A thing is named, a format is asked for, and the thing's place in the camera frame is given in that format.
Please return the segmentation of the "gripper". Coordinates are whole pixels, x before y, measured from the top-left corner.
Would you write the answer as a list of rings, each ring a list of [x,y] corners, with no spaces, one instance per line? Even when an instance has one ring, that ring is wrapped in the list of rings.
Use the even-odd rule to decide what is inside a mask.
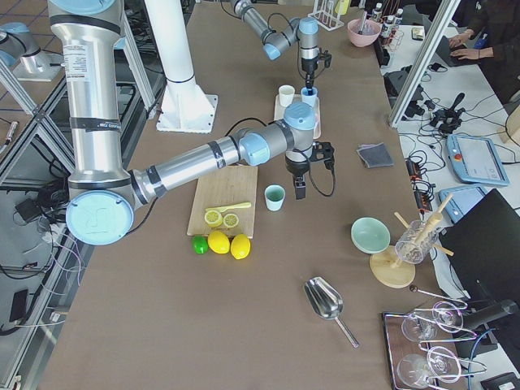
[[[319,48],[301,47],[299,49],[301,69],[305,73],[305,90],[307,96],[314,95],[314,73],[318,68]]]
[[[287,170],[292,174],[295,198],[302,200],[306,198],[305,175],[310,171],[310,160],[308,156],[299,149],[289,150],[285,153],[285,164]]]

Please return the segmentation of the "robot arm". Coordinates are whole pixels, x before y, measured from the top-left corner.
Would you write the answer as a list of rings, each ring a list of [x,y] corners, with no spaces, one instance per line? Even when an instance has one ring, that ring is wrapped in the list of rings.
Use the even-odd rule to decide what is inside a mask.
[[[167,79],[158,130],[208,133],[218,98],[195,79],[182,8],[177,1],[145,4]],[[121,1],[51,1],[50,27],[63,44],[75,169],[68,179],[69,231],[89,245],[126,236],[135,211],[168,190],[244,161],[266,163],[279,154],[295,161],[313,149],[315,113],[292,103],[281,119],[258,130],[209,142],[143,171],[123,168],[115,90],[115,43],[122,36]]]
[[[314,74],[320,57],[319,26],[312,17],[292,18],[281,32],[273,29],[256,10],[251,1],[231,1],[233,12],[248,24],[261,39],[263,50],[270,60],[276,60],[293,45],[299,45],[301,69],[305,73],[305,88],[314,87]]]

